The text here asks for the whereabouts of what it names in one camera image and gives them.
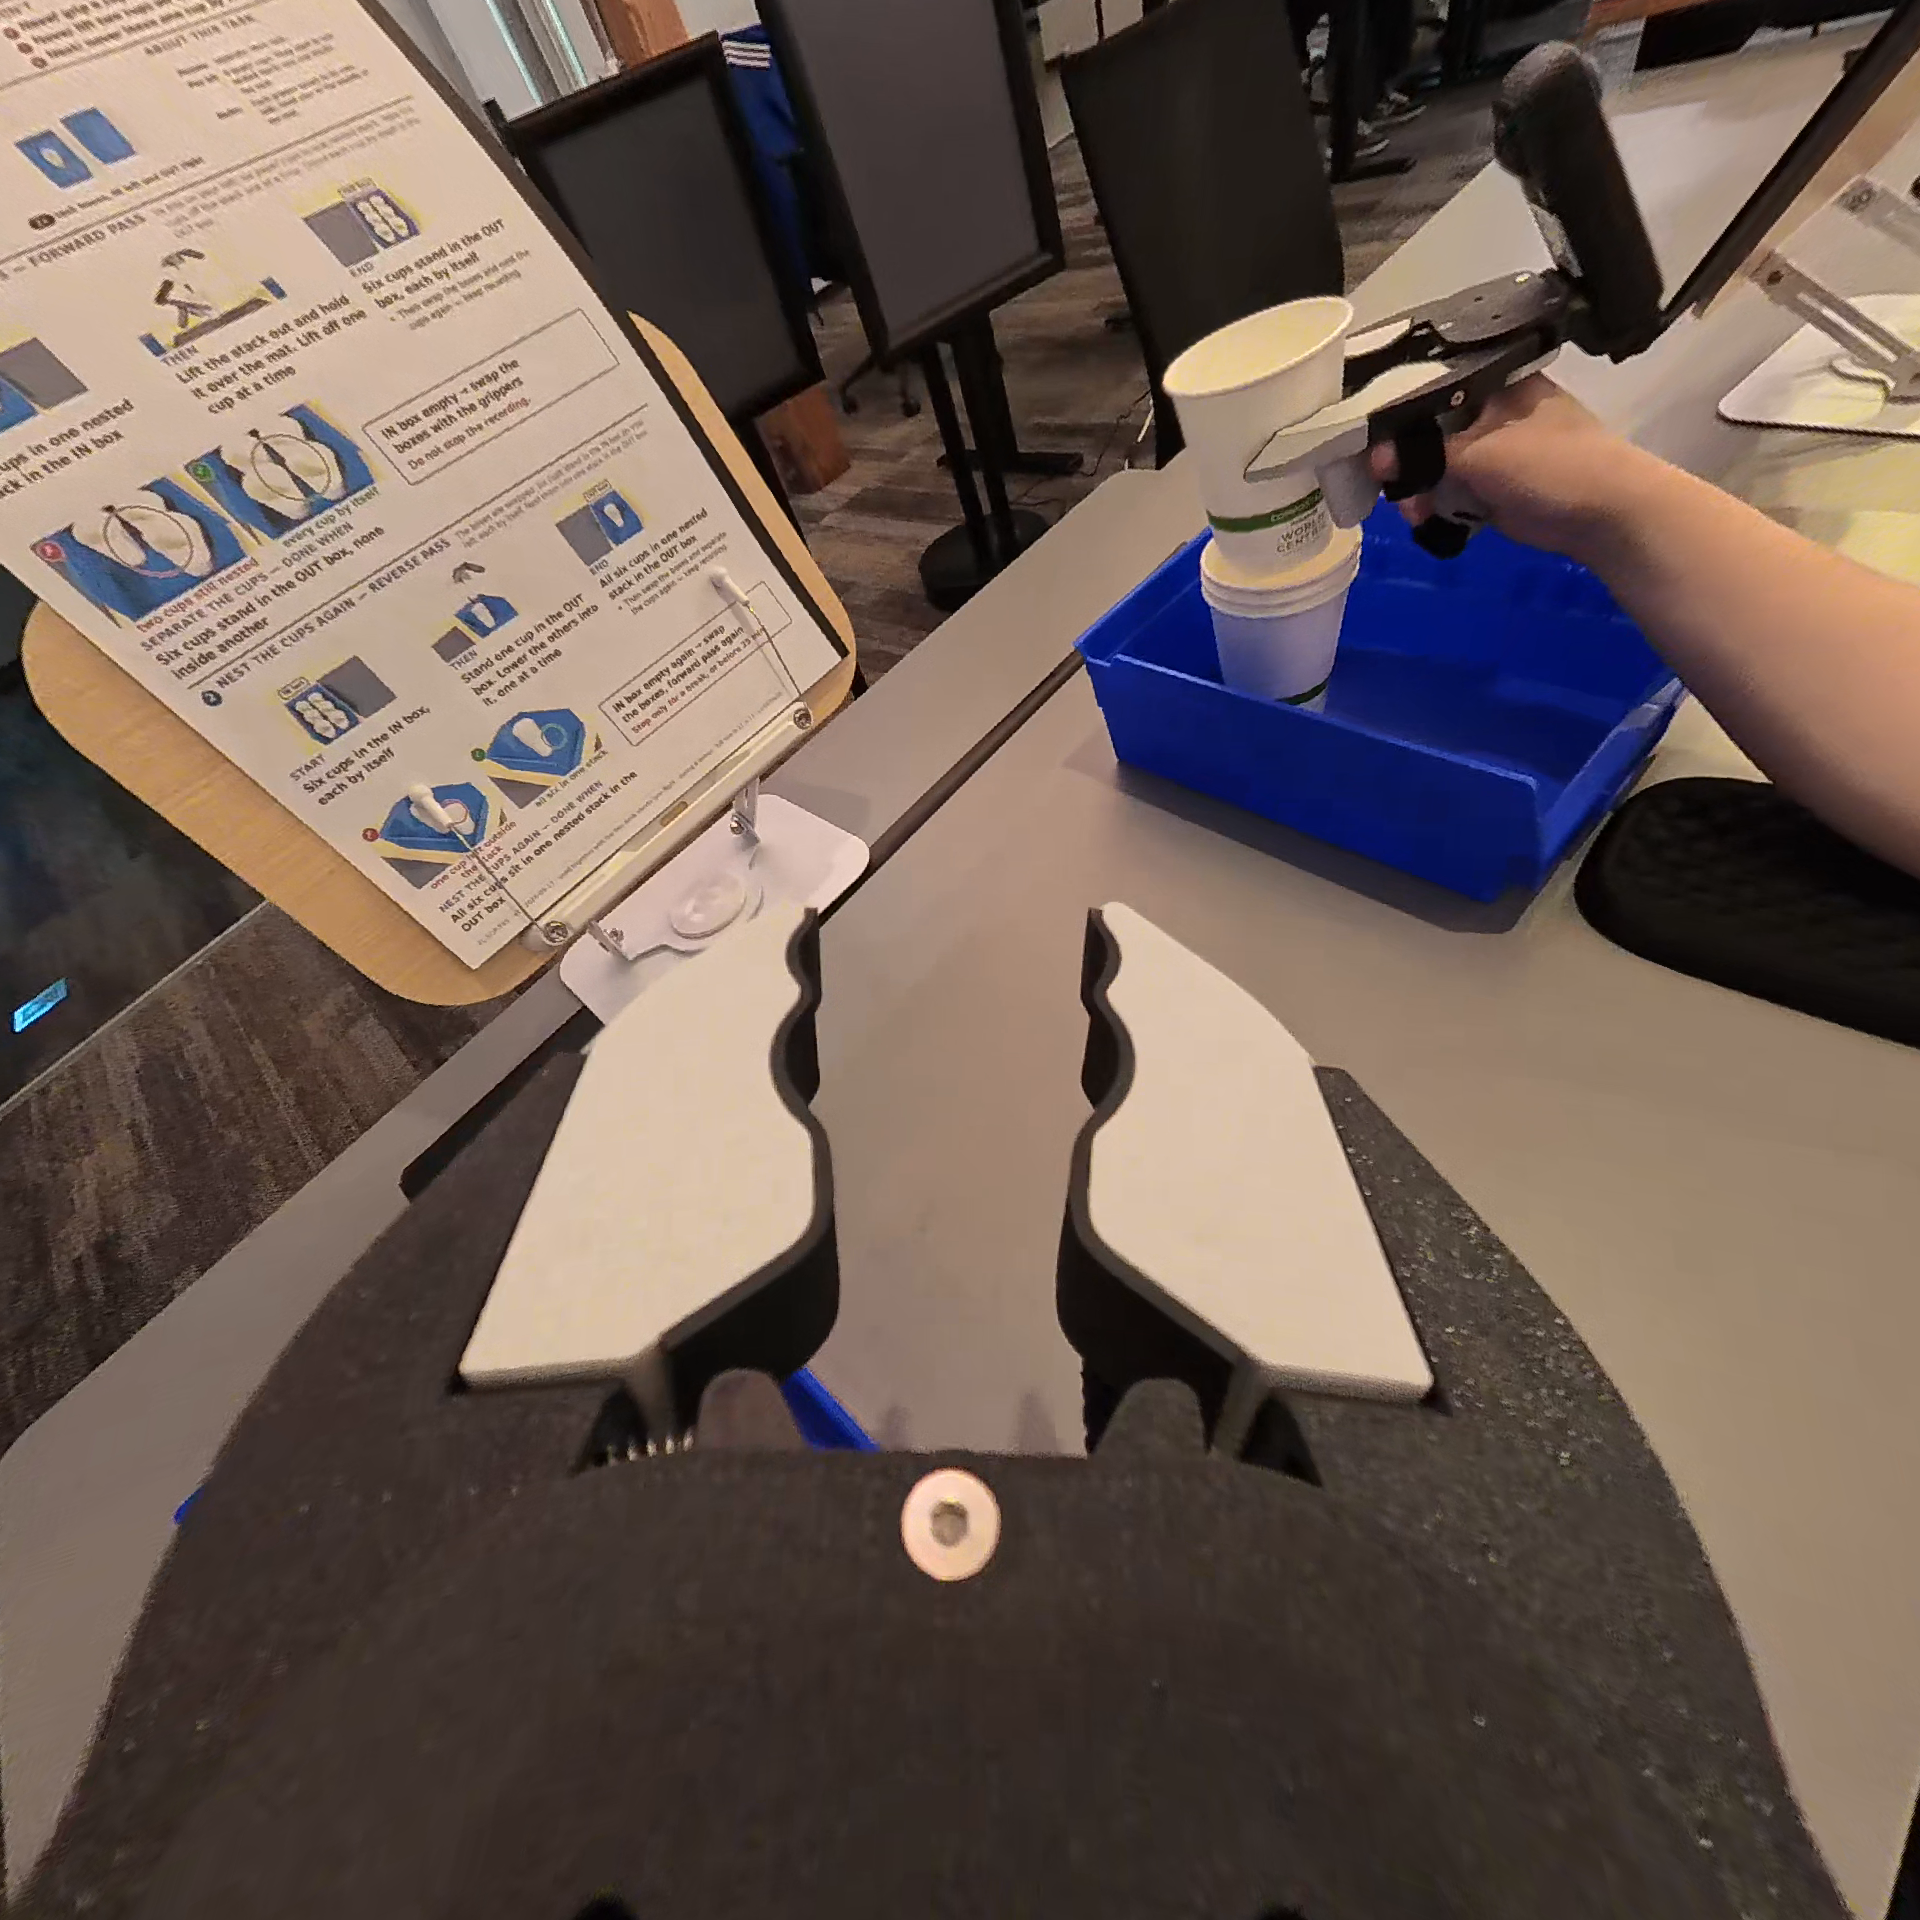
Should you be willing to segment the person's right forearm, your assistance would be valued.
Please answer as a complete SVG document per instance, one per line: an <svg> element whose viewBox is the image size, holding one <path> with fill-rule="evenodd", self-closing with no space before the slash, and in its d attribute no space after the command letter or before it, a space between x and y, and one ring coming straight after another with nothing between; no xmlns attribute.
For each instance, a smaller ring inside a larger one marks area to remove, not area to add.
<svg viewBox="0 0 1920 1920"><path fill-rule="evenodd" d="M1642 447L1609 461L1581 562L1762 774L1918 873L1918 589Z"/></svg>

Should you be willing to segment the black textured pad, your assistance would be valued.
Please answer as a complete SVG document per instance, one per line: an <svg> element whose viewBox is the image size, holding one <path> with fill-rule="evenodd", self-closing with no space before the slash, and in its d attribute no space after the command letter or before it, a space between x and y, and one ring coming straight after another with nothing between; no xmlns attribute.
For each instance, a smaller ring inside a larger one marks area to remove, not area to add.
<svg viewBox="0 0 1920 1920"><path fill-rule="evenodd" d="M1918 1047L1918 879L1774 783L1642 788L1594 837L1572 901L1657 967Z"/></svg>

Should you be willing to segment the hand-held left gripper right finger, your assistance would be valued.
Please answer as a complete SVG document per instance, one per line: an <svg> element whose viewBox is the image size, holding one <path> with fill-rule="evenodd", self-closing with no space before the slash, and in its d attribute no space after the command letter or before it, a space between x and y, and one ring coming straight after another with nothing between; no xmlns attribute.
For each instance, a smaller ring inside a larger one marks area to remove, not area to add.
<svg viewBox="0 0 1920 1920"><path fill-rule="evenodd" d="M1173 1380L1216 1452L1288 1396L1411 1409L1433 1364L1314 1060L1256 995L1128 902L1088 911L1088 1017L1058 1318L1088 1437Z"/></svg>

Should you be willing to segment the stack of nested white cups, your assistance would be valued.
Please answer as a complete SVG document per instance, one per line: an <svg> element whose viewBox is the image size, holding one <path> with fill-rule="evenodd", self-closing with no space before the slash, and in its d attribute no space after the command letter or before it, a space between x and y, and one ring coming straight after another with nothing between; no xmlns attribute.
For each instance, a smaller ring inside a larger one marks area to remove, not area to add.
<svg viewBox="0 0 1920 1920"><path fill-rule="evenodd" d="M1272 703L1317 710L1332 679L1360 551L1363 530L1353 525L1332 530L1305 557L1245 567L1209 535L1197 579L1221 684Z"/></svg>

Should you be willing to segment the white paper cup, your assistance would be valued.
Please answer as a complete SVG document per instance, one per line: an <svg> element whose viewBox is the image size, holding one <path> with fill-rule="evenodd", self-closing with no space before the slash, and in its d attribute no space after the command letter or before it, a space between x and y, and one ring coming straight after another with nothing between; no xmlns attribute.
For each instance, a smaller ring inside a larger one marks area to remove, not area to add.
<svg viewBox="0 0 1920 1920"><path fill-rule="evenodd" d="M1337 532L1309 465L1284 465L1267 479L1245 470L1278 431L1341 397L1350 327L1353 306L1339 294L1276 305L1189 345L1162 377L1229 571L1273 579L1323 553Z"/></svg>

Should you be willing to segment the black office chair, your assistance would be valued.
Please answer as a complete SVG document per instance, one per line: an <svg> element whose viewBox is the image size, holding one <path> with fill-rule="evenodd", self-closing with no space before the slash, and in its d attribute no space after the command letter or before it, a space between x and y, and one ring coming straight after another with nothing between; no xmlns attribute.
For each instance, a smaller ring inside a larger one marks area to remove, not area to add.
<svg viewBox="0 0 1920 1920"><path fill-rule="evenodd" d="M1069 54L1064 92L1163 468L1185 450L1162 389L1173 359L1268 306L1346 289L1299 50L1280 3L1170 3Z"/></svg>

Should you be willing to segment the person's right hand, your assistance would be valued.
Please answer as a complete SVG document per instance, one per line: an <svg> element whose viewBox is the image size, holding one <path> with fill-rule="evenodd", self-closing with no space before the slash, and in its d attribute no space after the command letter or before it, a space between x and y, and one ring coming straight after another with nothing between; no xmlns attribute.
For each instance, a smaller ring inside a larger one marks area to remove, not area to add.
<svg viewBox="0 0 1920 1920"><path fill-rule="evenodd" d="M1609 559L1635 530L1656 466L1542 372L1491 397L1442 450L1445 490L1504 538L1577 562Z"/></svg>

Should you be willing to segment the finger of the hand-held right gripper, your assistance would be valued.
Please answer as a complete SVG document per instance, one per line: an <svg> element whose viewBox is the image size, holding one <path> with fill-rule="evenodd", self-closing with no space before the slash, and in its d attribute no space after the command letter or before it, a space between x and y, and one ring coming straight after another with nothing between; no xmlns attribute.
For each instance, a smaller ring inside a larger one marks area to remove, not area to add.
<svg viewBox="0 0 1920 1920"><path fill-rule="evenodd" d="M1520 273L1422 301L1346 338L1346 377L1454 362L1520 338L1555 345L1569 311L1561 273Z"/></svg>
<svg viewBox="0 0 1920 1920"><path fill-rule="evenodd" d="M1241 477L1248 486L1278 484L1308 473L1313 486L1334 490L1339 468L1369 473L1366 453L1373 444L1395 442L1418 422L1441 419L1449 396L1466 380L1466 362L1429 362L1395 365L1363 385L1353 396L1297 422L1280 426L1245 461Z"/></svg>

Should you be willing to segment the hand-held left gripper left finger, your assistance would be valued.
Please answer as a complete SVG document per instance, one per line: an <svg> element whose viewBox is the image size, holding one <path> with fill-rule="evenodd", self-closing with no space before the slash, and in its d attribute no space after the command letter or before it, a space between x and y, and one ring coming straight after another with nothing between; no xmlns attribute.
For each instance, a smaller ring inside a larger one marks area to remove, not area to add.
<svg viewBox="0 0 1920 1920"><path fill-rule="evenodd" d="M820 918L761 909L604 1025L464 1351L468 1390L614 1385L648 1437L787 1380L838 1307Z"/></svg>

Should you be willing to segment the black framed panel on stand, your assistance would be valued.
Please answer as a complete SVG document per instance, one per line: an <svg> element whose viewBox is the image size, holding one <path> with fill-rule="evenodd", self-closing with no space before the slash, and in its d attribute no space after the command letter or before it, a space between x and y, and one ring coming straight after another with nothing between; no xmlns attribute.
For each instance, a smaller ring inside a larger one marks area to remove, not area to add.
<svg viewBox="0 0 1920 1920"><path fill-rule="evenodd" d="M604 298L683 349L792 509L758 420L816 386L822 363L720 39L486 116Z"/></svg>
<svg viewBox="0 0 1920 1920"><path fill-rule="evenodd" d="M992 325L1065 266L1024 13L768 3L758 20L822 164L868 345L924 375L963 519L924 548L918 577L953 613L1046 530L1009 492L1017 429Z"/></svg>

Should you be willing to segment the wooden instruction board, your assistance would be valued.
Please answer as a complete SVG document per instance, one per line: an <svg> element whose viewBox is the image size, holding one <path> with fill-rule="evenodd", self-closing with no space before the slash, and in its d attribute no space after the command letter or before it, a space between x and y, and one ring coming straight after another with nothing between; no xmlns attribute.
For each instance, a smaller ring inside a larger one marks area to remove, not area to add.
<svg viewBox="0 0 1920 1920"><path fill-rule="evenodd" d="M693 363L372 4L5 4L2 114L27 689L355 972L517 989L849 697Z"/></svg>

